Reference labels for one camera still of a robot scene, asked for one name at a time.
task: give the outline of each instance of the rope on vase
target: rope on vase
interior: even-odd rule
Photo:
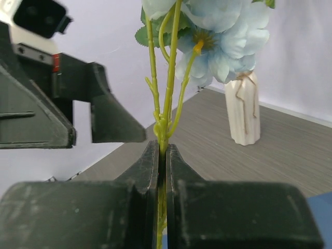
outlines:
[[[246,107],[246,104],[245,104],[245,100],[243,98],[241,98],[239,96],[239,92],[243,86],[243,83],[244,83],[244,80],[245,79],[249,79],[249,81],[254,85],[255,87],[255,90],[254,90],[254,111],[253,111],[253,117],[254,118],[257,118],[256,116],[256,105],[255,105],[255,100],[256,100],[256,94],[257,94],[257,85],[256,83],[249,77],[250,74],[252,74],[253,71],[249,71],[249,72],[244,72],[244,73],[240,73],[236,80],[239,80],[240,81],[240,85],[239,85],[239,88],[237,89],[237,92],[235,94],[236,98],[240,101],[242,101],[242,104],[243,104],[243,121],[244,121],[244,132],[245,134],[247,135],[248,134],[248,128],[247,128],[247,121],[246,121],[246,111],[245,111],[245,107]]]

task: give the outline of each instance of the white backdrop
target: white backdrop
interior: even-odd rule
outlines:
[[[140,0],[66,0],[74,22],[55,37],[63,52],[98,61],[123,106],[144,126],[153,122],[148,52],[136,44],[141,27]],[[277,0],[270,41],[257,59],[260,100],[332,121],[332,28],[330,0]],[[164,95],[167,67],[160,54],[158,77]],[[177,100],[179,84],[176,85]],[[187,97],[194,90],[187,91]],[[67,179],[106,156],[120,144],[91,144],[89,106],[75,104],[78,143],[70,150],[0,150],[0,195],[19,181]]]

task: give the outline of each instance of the white vase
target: white vase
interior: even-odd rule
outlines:
[[[260,139],[258,84],[254,72],[238,75],[225,85],[230,134],[237,144],[254,144]]]

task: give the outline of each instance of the blue surface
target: blue surface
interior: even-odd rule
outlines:
[[[332,249],[332,192],[311,197],[308,203],[324,239],[324,249]],[[162,249],[167,249],[167,235],[162,237]]]

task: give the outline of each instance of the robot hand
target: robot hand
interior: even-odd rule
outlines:
[[[53,0],[0,0],[0,149],[71,148],[73,101],[91,103],[92,141],[142,142],[106,71],[60,53],[53,35],[72,22]]]

